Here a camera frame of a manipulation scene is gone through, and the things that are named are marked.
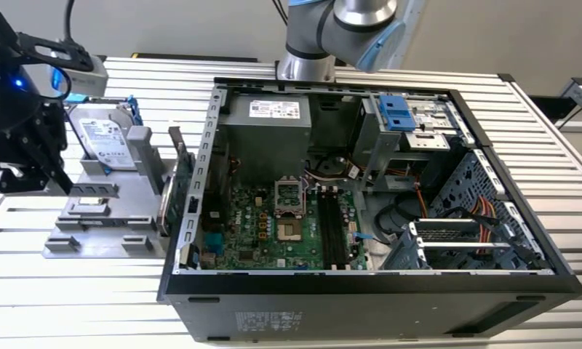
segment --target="white wall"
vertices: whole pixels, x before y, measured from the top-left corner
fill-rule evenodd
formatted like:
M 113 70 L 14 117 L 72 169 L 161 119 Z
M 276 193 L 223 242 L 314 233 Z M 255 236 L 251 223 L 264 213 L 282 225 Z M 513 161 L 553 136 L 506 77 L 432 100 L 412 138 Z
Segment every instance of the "white wall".
M 56 39 L 65 3 L 0 0 L 0 11 L 16 31 Z M 286 27 L 269 0 L 76 0 L 72 36 L 98 55 L 152 52 L 271 62 L 284 52 Z
M 0 0 L 0 10 L 16 30 L 57 38 L 65 1 Z M 426 1 L 404 69 L 507 72 L 535 94 L 558 93 L 582 76 L 582 0 Z M 269 0 L 76 0 L 72 34 L 102 55 L 268 62 L 284 52 L 286 28 Z
M 582 0 L 427 0 L 403 68 L 511 73 L 555 95 L 582 76 Z

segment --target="hard drive label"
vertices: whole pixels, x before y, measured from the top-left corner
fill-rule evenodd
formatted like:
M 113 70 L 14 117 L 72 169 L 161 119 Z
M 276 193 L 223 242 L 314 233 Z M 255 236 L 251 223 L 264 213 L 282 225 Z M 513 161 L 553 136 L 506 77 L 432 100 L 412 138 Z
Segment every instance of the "hard drive label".
M 80 119 L 84 137 L 97 160 L 112 169 L 133 168 L 133 160 L 127 147 L 120 126 L 112 120 Z

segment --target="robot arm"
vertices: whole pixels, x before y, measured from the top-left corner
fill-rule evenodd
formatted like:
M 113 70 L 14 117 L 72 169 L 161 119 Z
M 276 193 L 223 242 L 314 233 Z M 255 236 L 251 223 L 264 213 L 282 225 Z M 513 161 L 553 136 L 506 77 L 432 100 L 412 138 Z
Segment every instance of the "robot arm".
M 62 52 L 69 59 L 42 55 L 37 47 Z M 77 43 L 16 33 L 0 13 L 0 193 L 42 190 L 53 180 L 68 194 L 73 184 L 62 171 L 60 151 L 66 149 L 61 99 L 70 83 L 61 97 L 41 96 L 22 69 L 29 64 L 52 66 L 68 80 L 62 68 L 93 70 L 90 56 Z
M 335 79 L 335 57 L 367 73 L 384 67 L 406 25 L 396 0 L 290 0 L 282 80 Z

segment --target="blue plastic part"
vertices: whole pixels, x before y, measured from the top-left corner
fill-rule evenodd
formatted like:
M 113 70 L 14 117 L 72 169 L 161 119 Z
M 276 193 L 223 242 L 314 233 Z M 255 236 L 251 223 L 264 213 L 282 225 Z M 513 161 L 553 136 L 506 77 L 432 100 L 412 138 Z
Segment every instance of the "blue plastic part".
M 62 81 L 62 73 L 60 73 L 58 69 L 52 69 L 52 89 L 58 91 L 60 83 Z
M 69 93 L 66 96 L 66 103 L 82 103 L 86 100 L 88 96 L 80 93 Z
M 404 32 L 406 23 L 402 20 L 392 21 L 362 54 L 356 64 L 358 69 L 374 73 L 384 68 L 386 60 L 394 55 Z
M 388 131 L 414 131 L 416 122 L 400 96 L 379 96 L 379 111 L 388 122 Z
M 127 103 L 132 107 L 133 125 L 143 126 L 143 118 L 140 116 L 140 107 L 137 106 L 137 100 L 136 100 L 136 98 L 133 98 L 132 95 L 127 98 Z
M 372 239 L 372 235 L 371 234 L 362 234 L 362 233 L 355 232 L 354 233 L 354 238 L 362 238 L 363 240 L 364 239 L 371 240 Z
M 215 253 L 216 256 L 221 256 L 224 246 L 221 233 L 208 233 L 204 236 L 204 246 L 211 253 Z
M 310 4 L 311 2 L 319 2 L 324 0 L 290 0 L 290 6 L 299 6 Z

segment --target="green circuit board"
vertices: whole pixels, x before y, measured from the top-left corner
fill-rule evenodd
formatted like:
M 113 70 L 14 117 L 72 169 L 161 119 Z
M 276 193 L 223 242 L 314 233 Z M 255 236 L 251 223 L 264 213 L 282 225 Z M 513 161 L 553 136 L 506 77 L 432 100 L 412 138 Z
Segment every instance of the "green circuit board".
M 306 215 L 300 220 L 287 217 L 276 219 L 273 214 L 273 186 L 269 188 L 233 188 L 228 211 L 229 223 L 223 233 L 221 254 L 215 258 L 215 269 L 330 269 L 324 268 L 323 265 L 316 195 L 316 191 L 306 193 Z M 338 202 L 342 210 L 343 241 L 346 242 L 346 252 L 348 254 L 351 253 L 350 242 L 352 242 L 354 238 L 350 224 L 344 222 L 344 219 L 347 218 L 350 222 L 355 222 L 358 227 L 356 215 L 351 212 L 355 211 L 351 193 L 346 192 L 338 195 Z M 299 234 L 292 234 L 291 224 L 286 224 L 291 221 L 299 225 L 299 229 L 295 231 L 300 233 L 300 237 Z M 352 270 L 366 269 L 362 244 L 355 244 L 355 246 L 359 253 L 355 258 L 348 260 L 350 268 Z

